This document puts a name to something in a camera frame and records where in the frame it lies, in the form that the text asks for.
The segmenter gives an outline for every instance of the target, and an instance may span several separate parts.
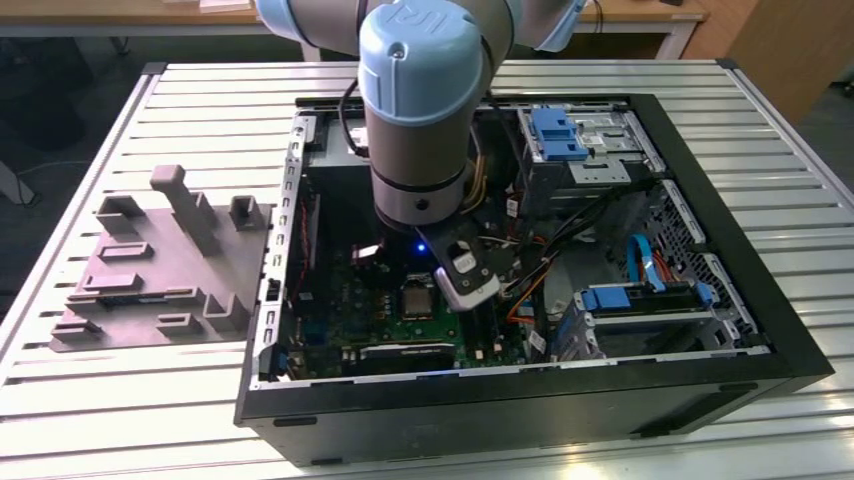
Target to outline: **aluminum extrusion table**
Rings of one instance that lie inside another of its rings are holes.
[[[275,202],[295,99],[335,96],[353,64],[150,68],[0,329],[0,479],[738,479],[854,472],[854,197],[738,70],[715,62],[509,62],[497,93],[654,93],[837,374],[686,437],[300,472],[232,425],[243,343],[54,353],[107,193],[180,163],[211,203]]]

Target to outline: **white table leg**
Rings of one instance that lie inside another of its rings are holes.
[[[320,49],[300,43],[303,49],[303,62],[322,62]]]
[[[15,172],[0,162],[0,193],[3,193],[16,205],[27,205],[35,194]]]
[[[682,58],[682,52],[685,52],[685,47],[689,45],[695,28],[697,23],[694,22],[673,24],[673,30],[662,42],[662,48],[658,50],[657,60],[678,60]]]

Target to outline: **black cable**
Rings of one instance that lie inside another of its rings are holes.
[[[359,86],[359,79],[354,78],[353,83],[345,90],[345,95],[342,95],[342,99],[338,102],[338,119],[342,122],[342,129],[345,130],[345,141],[347,142],[347,146],[357,154],[358,157],[369,158],[369,149],[366,147],[359,147],[357,142],[353,140],[353,135],[350,134],[350,127],[347,127],[347,114],[345,112],[347,108],[347,100],[350,100],[350,96],[353,92],[357,90]]]
[[[505,118],[505,113],[502,112],[502,107],[498,105],[498,101],[493,96],[493,91],[486,91],[486,99],[493,106],[493,110],[498,115],[498,121],[502,124],[502,128],[505,129],[505,134],[507,135],[507,140],[510,141],[510,148],[513,149],[513,156],[517,158],[517,163],[519,164],[519,172],[522,173],[522,183],[525,184],[525,190],[527,192],[531,180],[529,178],[529,169],[525,164],[525,158],[522,158],[522,152],[519,151],[519,145],[517,144],[517,140],[514,139],[513,129],[510,128],[510,124],[507,123],[507,119]]]
[[[549,313],[546,312],[546,284],[541,284],[531,294],[531,303],[534,305],[534,330],[543,338],[549,339]],[[546,351],[541,352],[541,361],[549,361],[549,341],[546,341]]]
[[[24,202],[24,185],[22,183],[22,177],[18,173],[12,173],[15,175],[15,185],[18,187],[18,203],[20,203],[24,208],[34,208],[39,202],[42,201],[42,195],[36,192],[32,192],[32,198],[30,202]]]
[[[593,0],[597,6],[597,26],[593,29],[593,33],[605,33],[605,12],[602,11],[602,4],[599,0]]]
[[[609,205],[622,198],[625,195],[630,193],[637,193],[649,190],[654,185],[658,184],[658,179],[649,178],[642,180],[631,185],[626,185],[625,187],[615,187],[607,191],[602,196],[599,196],[593,202],[590,202],[585,207],[575,212],[570,218],[566,219],[558,230],[555,231],[555,235],[551,240],[541,250],[541,263],[534,267],[534,269],[519,279],[505,287],[505,292],[513,291],[521,285],[525,285],[529,280],[537,278],[543,272],[543,268],[549,268],[551,262],[561,254],[561,247],[565,242],[573,240],[573,238],[585,230],[595,225],[599,221],[599,217],[607,210]],[[573,223],[579,219],[583,220],[573,225]]]

